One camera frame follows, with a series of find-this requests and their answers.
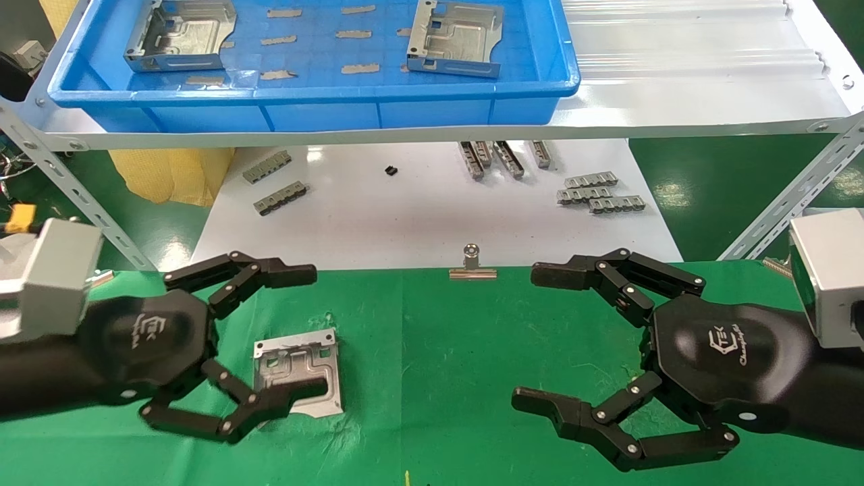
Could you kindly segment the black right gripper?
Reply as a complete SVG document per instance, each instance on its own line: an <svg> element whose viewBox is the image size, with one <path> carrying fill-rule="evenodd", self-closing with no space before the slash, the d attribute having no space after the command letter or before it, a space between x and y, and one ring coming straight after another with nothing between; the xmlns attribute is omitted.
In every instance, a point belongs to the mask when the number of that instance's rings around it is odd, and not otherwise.
<svg viewBox="0 0 864 486"><path fill-rule="evenodd" d="M645 357L651 372L598 406L514 388L512 407L549 419L560 439L592 446L621 473L629 473L724 458L740 440L720 424L752 433L799 433L800 379L818 350L803 312L703 300L698 298L705 287L702 277L626 248L574 255L564 264L537 262L531 283L595 290L635 328L651 327ZM656 310L642 289L673 300ZM622 422L655 394L699 430L645 439L629 435Z"/></svg>

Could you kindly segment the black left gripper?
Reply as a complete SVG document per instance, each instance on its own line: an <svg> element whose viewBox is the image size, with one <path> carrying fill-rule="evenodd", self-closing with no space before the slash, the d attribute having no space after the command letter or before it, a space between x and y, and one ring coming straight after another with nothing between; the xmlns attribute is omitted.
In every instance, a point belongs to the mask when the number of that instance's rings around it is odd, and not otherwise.
<svg viewBox="0 0 864 486"><path fill-rule="evenodd" d="M279 258L233 251L164 276L166 290L185 292L93 302L88 307L88 363L100 378L99 403L126 405L154 398L139 410L152 429L228 445L240 443L264 422L288 417L296 401L326 394L327 379L311 377L254 391L210 359L216 355L212 315L226 318L262 288L316 281L312 264L285 265ZM218 289L207 304L192 295L213 286ZM219 417L170 406L205 377L234 401L232 413Z"/></svg>

